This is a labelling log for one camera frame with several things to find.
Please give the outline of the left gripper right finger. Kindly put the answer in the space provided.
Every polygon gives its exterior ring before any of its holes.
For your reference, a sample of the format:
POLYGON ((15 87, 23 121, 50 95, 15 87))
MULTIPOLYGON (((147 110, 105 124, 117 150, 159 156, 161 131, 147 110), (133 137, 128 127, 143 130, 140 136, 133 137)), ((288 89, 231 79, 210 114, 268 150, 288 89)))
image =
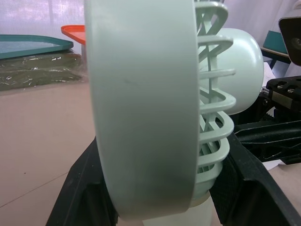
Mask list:
POLYGON ((235 134, 210 194, 224 226, 299 226, 301 217, 264 165, 235 134))

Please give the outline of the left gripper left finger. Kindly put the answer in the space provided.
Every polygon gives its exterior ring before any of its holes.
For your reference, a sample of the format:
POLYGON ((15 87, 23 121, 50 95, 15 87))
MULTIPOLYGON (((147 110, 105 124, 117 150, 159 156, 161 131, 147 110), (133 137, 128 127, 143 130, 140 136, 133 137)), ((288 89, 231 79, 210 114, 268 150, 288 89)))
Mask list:
POLYGON ((116 212, 103 177, 96 140, 71 166, 48 226, 115 226, 116 212))

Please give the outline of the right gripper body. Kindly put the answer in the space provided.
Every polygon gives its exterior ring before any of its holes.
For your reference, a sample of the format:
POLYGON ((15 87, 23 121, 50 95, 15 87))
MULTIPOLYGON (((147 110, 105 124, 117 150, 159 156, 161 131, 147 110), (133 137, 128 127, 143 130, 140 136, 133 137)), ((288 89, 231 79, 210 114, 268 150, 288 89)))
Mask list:
POLYGON ((258 119, 274 109, 277 122, 299 121, 301 119, 301 77, 271 79, 258 96, 258 119))

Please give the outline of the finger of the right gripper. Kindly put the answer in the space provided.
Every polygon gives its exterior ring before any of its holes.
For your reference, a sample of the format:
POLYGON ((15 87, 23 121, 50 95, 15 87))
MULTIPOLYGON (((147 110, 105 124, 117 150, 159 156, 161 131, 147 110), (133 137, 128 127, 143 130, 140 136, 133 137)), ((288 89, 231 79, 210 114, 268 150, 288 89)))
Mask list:
POLYGON ((301 162, 301 121, 260 121, 237 125, 240 143, 261 162, 281 160, 286 165, 301 162))

